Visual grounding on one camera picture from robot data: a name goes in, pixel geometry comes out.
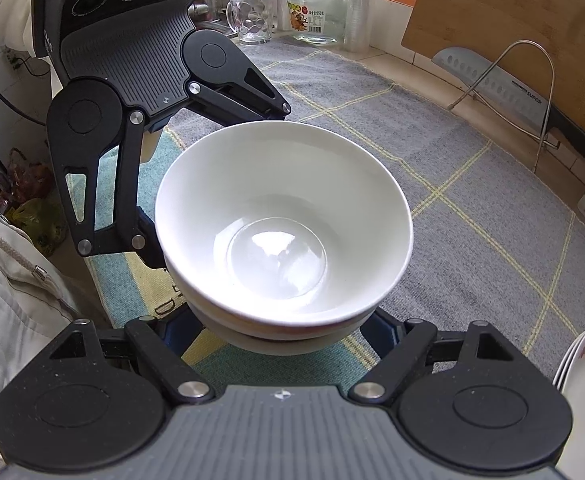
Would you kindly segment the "floral bowl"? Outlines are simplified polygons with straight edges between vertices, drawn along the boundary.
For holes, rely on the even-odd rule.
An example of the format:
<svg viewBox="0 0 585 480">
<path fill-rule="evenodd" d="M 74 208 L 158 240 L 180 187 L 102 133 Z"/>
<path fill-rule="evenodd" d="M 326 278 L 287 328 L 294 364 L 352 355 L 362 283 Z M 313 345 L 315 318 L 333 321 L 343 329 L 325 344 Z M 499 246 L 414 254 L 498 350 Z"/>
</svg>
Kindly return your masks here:
<svg viewBox="0 0 585 480">
<path fill-rule="evenodd" d="M 266 354 L 267 356 L 300 356 L 300 354 L 308 354 L 324 349 L 351 335 L 371 317 L 371 314 L 367 314 L 364 318 L 359 318 L 321 337 L 299 340 L 274 340 L 239 333 L 237 330 L 232 330 L 214 321 L 213 318 L 210 318 L 209 315 L 206 315 L 196 307 L 190 307 L 190 310 L 204 324 L 205 328 L 222 338 L 227 344 L 253 353 Z"/>
<path fill-rule="evenodd" d="M 356 330 L 367 321 L 373 313 L 373 309 L 369 309 L 367 312 L 356 315 L 350 320 L 330 322 L 317 326 L 307 324 L 288 326 L 280 323 L 266 323 L 247 318 L 242 314 L 230 313 L 217 304 L 213 304 L 212 301 L 204 297 L 201 292 L 197 292 L 192 285 L 188 285 L 184 278 L 178 275 L 178 270 L 176 270 L 174 264 L 169 259 L 166 259 L 166 269 L 168 269 L 175 285 L 178 286 L 178 290 L 184 296 L 187 304 L 194 310 L 196 317 L 202 323 L 206 324 L 212 321 L 215 325 L 223 326 L 249 337 L 269 340 L 317 339 L 343 332 L 343 330 L 353 332 L 353 330 Z"/>
</svg>

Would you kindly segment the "plain white bowl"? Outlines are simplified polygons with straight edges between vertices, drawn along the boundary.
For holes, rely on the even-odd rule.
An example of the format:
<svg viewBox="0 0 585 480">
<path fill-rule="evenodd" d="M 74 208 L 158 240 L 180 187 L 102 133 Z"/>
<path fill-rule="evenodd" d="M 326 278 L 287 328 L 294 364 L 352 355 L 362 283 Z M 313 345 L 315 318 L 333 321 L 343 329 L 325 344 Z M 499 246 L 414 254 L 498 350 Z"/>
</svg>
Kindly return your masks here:
<svg viewBox="0 0 585 480">
<path fill-rule="evenodd" d="M 190 301 L 289 330 L 376 307 L 414 244 L 391 172 L 344 136 L 298 122 L 248 122 L 190 145 L 162 178 L 155 222 Z"/>
</svg>

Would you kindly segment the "lower stacked plates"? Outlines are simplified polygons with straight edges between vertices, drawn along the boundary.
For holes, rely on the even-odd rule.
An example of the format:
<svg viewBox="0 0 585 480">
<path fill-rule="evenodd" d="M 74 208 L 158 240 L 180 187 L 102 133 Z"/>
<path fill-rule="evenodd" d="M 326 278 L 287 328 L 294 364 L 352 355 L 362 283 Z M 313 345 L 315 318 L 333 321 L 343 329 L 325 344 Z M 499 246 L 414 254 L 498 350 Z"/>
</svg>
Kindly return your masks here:
<svg viewBox="0 0 585 480">
<path fill-rule="evenodd" d="M 563 358 L 560 361 L 559 367 L 558 367 L 557 372 L 556 372 L 554 379 L 553 379 L 553 385 L 559 391 L 562 390 L 563 378 L 565 377 L 565 373 L 567 372 L 567 369 L 568 369 L 570 363 L 572 362 L 574 352 L 577 351 L 577 347 L 579 346 L 583 337 L 584 337 L 584 333 L 580 333 L 580 335 L 577 336 L 577 338 L 575 338 L 575 341 L 573 341 L 573 343 L 570 344 L 570 347 L 568 348 L 567 352 L 565 352 L 565 355 L 563 356 Z"/>
</svg>

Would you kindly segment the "kitchen knife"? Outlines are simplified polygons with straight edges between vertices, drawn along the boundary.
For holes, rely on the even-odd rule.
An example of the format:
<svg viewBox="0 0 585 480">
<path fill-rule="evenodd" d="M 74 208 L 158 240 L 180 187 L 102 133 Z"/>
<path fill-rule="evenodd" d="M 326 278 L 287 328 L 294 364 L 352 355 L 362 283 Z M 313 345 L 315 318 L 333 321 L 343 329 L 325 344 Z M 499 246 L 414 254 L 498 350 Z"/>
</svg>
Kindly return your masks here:
<svg viewBox="0 0 585 480">
<path fill-rule="evenodd" d="M 445 48 L 432 61 L 443 68 L 467 87 L 470 87 L 491 65 L 479 53 L 462 47 Z M 545 96 L 534 91 L 507 70 L 496 66 L 473 89 L 473 95 L 484 100 L 485 104 L 496 105 L 506 118 L 513 118 L 523 125 L 523 131 L 537 139 L 541 134 L 544 115 L 547 110 Z M 573 122 L 559 108 L 552 105 L 549 109 L 547 131 L 558 130 L 565 140 L 585 158 L 585 130 Z"/>
</svg>

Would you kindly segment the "glass mug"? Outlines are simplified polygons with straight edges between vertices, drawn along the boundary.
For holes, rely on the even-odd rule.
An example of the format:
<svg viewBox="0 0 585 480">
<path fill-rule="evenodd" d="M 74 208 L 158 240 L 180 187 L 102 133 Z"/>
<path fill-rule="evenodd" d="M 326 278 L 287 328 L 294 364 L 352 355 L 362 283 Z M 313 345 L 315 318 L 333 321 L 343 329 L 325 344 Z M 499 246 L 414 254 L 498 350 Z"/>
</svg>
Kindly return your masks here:
<svg viewBox="0 0 585 480">
<path fill-rule="evenodd" d="M 228 0 L 227 25 L 241 44 L 266 44 L 273 37 L 275 0 Z"/>
</svg>

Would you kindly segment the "metal faucet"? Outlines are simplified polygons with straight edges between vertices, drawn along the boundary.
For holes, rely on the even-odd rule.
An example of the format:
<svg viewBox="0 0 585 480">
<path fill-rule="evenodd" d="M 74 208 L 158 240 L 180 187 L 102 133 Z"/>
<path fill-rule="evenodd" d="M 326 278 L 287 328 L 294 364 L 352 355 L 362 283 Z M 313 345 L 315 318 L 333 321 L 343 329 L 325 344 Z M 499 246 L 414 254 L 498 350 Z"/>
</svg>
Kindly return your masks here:
<svg viewBox="0 0 585 480">
<path fill-rule="evenodd" d="M 220 24 L 220 11 L 216 0 L 194 0 L 188 8 L 188 15 L 197 26 Z"/>
</svg>

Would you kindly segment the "yellow plastic bag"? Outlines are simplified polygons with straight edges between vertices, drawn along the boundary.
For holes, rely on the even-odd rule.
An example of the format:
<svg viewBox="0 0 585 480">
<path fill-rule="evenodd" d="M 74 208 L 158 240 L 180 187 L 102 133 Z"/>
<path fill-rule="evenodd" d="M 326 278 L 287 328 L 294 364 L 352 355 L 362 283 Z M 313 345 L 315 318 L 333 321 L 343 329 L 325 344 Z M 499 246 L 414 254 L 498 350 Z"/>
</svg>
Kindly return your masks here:
<svg viewBox="0 0 585 480">
<path fill-rule="evenodd" d="M 32 198 L 13 209 L 8 219 L 28 234 L 32 243 L 45 257 L 53 255 L 68 234 L 61 206 L 47 198 Z"/>
</svg>

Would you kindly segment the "glass jar yellow lid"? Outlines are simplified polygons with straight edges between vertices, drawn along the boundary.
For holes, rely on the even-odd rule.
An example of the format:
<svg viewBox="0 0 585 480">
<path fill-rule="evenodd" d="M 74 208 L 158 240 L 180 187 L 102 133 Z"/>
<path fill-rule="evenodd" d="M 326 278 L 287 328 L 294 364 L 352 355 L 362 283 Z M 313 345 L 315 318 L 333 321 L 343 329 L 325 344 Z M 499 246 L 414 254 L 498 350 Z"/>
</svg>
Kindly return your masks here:
<svg viewBox="0 0 585 480">
<path fill-rule="evenodd" d="M 295 39 L 308 44 L 342 44 L 347 0 L 288 0 Z"/>
</svg>

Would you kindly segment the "grey checked table mat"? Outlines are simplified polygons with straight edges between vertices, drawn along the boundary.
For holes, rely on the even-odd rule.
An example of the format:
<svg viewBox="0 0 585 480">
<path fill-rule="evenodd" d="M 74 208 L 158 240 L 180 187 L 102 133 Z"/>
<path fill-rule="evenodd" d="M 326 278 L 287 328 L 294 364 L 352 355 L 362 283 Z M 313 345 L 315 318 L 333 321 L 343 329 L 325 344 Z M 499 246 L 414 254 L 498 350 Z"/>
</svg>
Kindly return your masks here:
<svg viewBox="0 0 585 480">
<path fill-rule="evenodd" d="M 585 330 L 585 225 L 527 166 L 468 122 L 391 79 L 297 40 L 243 47 L 292 108 L 290 119 L 362 145 L 403 188 L 414 222 L 411 262 L 381 308 L 440 330 L 486 320 L 553 379 Z M 138 203 L 152 214 L 159 181 L 187 145 L 219 128 L 188 110 L 175 115 L 140 167 Z M 135 254 L 86 258 L 116 327 L 183 298 L 166 271 Z M 358 333 L 304 356 L 261 356 L 208 330 L 185 361 L 226 385 L 349 389 L 379 360 Z"/>
</svg>

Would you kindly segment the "wooden cutting board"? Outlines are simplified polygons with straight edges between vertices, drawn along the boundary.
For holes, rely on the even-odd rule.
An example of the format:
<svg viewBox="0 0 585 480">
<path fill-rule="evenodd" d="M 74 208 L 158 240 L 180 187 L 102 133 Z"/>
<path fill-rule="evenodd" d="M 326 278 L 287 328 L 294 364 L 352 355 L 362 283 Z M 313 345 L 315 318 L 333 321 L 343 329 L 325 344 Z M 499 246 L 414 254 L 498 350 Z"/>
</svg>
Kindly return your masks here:
<svg viewBox="0 0 585 480">
<path fill-rule="evenodd" d="M 402 44 L 426 58 L 465 47 L 504 66 L 585 131 L 585 0 L 416 0 Z"/>
</svg>

